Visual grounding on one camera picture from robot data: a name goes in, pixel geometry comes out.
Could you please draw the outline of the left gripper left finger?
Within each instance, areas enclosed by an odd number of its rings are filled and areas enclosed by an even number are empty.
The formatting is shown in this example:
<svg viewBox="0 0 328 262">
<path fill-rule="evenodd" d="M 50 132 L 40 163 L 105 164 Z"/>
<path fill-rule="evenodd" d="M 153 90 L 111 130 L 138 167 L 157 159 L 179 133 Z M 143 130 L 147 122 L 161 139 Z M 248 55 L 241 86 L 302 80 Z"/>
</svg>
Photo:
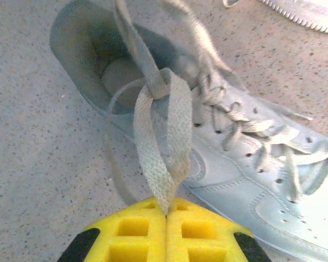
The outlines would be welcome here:
<svg viewBox="0 0 328 262">
<path fill-rule="evenodd" d="M 166 218 L 150 197 L 86 226 L 58 261 L 165 261 Z"/>
</svg>

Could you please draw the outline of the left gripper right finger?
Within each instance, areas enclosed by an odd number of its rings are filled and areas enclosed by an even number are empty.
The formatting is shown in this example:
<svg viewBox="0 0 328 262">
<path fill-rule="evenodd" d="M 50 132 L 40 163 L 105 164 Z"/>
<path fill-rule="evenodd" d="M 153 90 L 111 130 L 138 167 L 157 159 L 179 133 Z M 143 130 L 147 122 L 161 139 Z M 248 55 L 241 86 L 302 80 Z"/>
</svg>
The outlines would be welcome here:
<svg viewBox="0 0 328 262">
<path fill-rule="evenodd" d="M 249 229 L 183 198 L 166 222 L 167 261 L 270 261 Z"/>
</svg>

